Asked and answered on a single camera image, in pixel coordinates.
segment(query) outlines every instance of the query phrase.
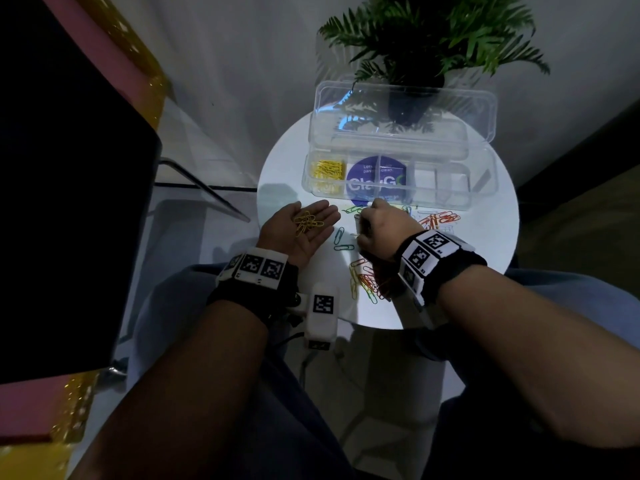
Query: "person's right arm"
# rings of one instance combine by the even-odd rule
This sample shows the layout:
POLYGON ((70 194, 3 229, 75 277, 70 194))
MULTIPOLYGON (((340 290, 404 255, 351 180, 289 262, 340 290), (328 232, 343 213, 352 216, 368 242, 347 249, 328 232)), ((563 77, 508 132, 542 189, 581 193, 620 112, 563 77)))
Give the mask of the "person's right arm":
MULTIPOLYGON (((422 229, 379 199, 362 217, 371 229, 358 243, 381 259, 393 259, 422 229)), ((593 447, 640 445, 640 351, 486 266, 444 283, 437 303, 558 437, 593 447)))

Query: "transparent plastic lid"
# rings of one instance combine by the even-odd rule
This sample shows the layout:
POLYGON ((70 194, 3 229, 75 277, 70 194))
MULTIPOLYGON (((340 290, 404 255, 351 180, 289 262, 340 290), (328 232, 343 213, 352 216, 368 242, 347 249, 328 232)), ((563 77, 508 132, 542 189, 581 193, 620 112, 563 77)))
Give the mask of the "transparent plastic lid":
POLYGON ((309 144, 461 160, 493 140, 496 113, 486 91, 325 81, 316 88, 309 144))

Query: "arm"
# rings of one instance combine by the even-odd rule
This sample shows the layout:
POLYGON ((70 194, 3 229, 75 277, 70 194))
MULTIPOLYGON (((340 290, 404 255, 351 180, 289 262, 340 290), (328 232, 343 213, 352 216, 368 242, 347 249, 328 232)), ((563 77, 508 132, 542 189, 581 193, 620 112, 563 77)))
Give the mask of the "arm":
MULTIPOLYGON (((325 200, 302 210, 290 204, 264 224, 257 247, 302 268, 339 219, 325 200), (292 218, 305 210, 324 227, 296 237, 292 218)), ((257 380, 267 338, 245 307, 224 299, 207 306, 193 332, 125 396, 70 480, 210 477, 257 380)))
MULTIPOLYGON (((381 199, 362 218, 369 228, 358 244, 382 260, 393 261, 424 231, 381 199)), ((557 436, 594 447, 640 445, 640 351, 485 266, 442 284, 437 303, 557 436)))

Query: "potted plant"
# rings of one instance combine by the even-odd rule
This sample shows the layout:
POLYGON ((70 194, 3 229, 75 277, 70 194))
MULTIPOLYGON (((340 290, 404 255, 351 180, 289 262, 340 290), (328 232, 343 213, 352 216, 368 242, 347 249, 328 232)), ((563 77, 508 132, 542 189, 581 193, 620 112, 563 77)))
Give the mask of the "potted plant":
MULTIPOLYGON (((531 10, 522 0, 372 0, 319 30, 334 45, 356 47, 355 83, 381 79, 402 86, 441 88, 450 70, 478 67, 491 75, 514 61, 549 66, 531 46, 531 10)), ((392 93, 393 121, 411 125, 424 113, 415 90, 392 93)))

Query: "wrist strap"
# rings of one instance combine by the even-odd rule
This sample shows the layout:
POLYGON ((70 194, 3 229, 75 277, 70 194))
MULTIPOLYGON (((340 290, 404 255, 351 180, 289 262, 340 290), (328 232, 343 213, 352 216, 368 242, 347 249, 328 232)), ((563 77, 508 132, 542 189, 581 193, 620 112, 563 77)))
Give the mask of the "wrist strap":
POLYGON ((475 248, 459 237, 427 230, 405 239, 395 258, 400 262, 398 275, 412 290, 421 305, 434 303, 440 287, 474 264, 486 261, 475 248))
POLYGON ((220 273, 207 305, 226 299, 244 306, 271 326, 296 299, 298 267, 286 254, 260 248, 234 256, 220 273))

